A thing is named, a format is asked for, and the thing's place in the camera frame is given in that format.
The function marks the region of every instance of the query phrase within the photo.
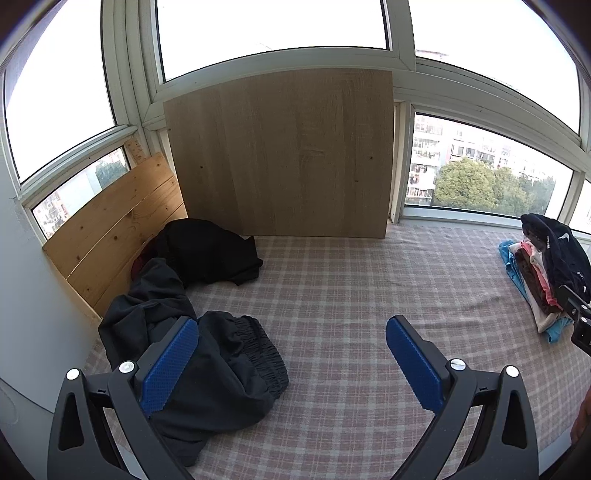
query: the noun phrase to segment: bed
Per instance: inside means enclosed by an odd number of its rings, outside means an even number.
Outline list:
[[[199,479],[390,478],[431,420],[390,354],[385,322],[404,314],[423,338],[475,369],[522,372],[543,450],[569,429],[591,383],[589,357],[537,334],[496,246],[516,231],[389,225],[385,239],[260,236],[259,279],[195,286],[198,315],[256,317],[290,386],[257,425],[211,439]],[[88,374],[109,371],[98,339]],[[440,477],[455,470],[473,408]],[[117,441],[125,445],[113,422]]]

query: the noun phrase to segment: light wood panel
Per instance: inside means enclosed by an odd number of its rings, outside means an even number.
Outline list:
[[[172,220],[177,220],[177,219],[186,218],[186,217],[187,217],[187,211],[185,210],[184,205],[181,205],[173,212],[173,214],[170,217],[168,217],[166,219],[164,224],[158,228],[158,231],[162,230],[162,227],[164,227],[164,225],[166,223],[171,222]],[[122,293],[127,293],[129,291],[129,287],[131,286],[131,277],[129,275],[129,273],[131,272],[131,265],[134,263],[134,260],[141,253],[141,251],[145,247],[145,244],[149,240],[150,239],[148,239],[145,243],[143,243],[142,246],[134,252],[134,254],[129,258],[127,263],[124,265],[124,267],[119,271],[119,273],[117,273],[115,278],[113,278],[111,280],[111,282],[109,282],[105,292],[101,295],[100,299],[95,303],[94,309],[100,316],[105,315],[107,309],[109,308],[109,305],[111,304],[111,301],[117,295],[120,295]]]
[[[160,231],[182,203],[177,180],[172,177],[100,239],[67,278],[68,283],[94,306],[134,254]]]
[[[66,278],[96,243],[173,173],[159,153],[127,172],[84,205],[43,249]]]
[[[78,210],[44,249],[102,316],[115,296],[129,290],[131,265],[145,244],[169,221],[186,217],[177,179],[157,154]]]
[[[384,237],[391,73],[270,73],[188,93],[164,111],[190,217],[243,235]]]

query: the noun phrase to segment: sky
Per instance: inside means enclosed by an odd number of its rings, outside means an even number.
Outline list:
[[[379,0],[158,0],[167,79],[294,47],[386,47]]]
[[[23,181],[78,143],[114,126],[100,45],[100,0],[68,0],[39,39],[7,105]]]
[[[410,7],[416,49],[513,87],[578,132],[574,63],[521,0],[410,0]],[[379,0],[158,0],[158,18],[167,79],[266,50],[385,47]]]
[[[410,0],[417,50],[521,92],[579,131],[573,60],[521,0]]]

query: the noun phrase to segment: black jacket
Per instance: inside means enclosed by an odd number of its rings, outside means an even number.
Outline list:
[[[220,280],[240,285],[257,278],[262,266],[253,236],[243,239],[213,222],[195,218],[167,223],[134,262],[131,278],[155,257],[166,259],[185,287]]]
[[[184,315],[196,318],[177,274],[163,258],[149,260],[99,326],[111,367],[136,361]],[[150,417],[185,466],[195,463],[215,433],[263,419],[289,382],[279,352],[256,319],[207,312],[197,322],[197,349],[164,409]]]
[[[523,233],[543,252],[548,283],[553,291],[566,285],[584,301],[591,300],[591,265],[572,230],[558,220],[521,215]]]

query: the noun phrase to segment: screw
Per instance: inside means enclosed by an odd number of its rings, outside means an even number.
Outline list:
[[[126,362],[123,362],[120,366],[119,366],[119,371],[122,374],[128,374],[129,372],[131,372],[133,369],[135,368],[135,365],[133,362],[127,360]]]
[[[454,358],[452,361],[449,362],[454,370],[461,372],[466,368],[466,363],[464,360],[460,360],[459,358]]]
[[[505,372],[507,372],[507,375],[513,378],[519,376],[519,370],[517,370],[517,367],[514,367],[513,365],[509,365],[507,368],[505,368]]]
[[[80,375],[80,370],[77,368],[72,368],[71,370],[68,370],[68,373],[66,373],[66,378],[68,380],[75,380],[78,378],[78,375]]]

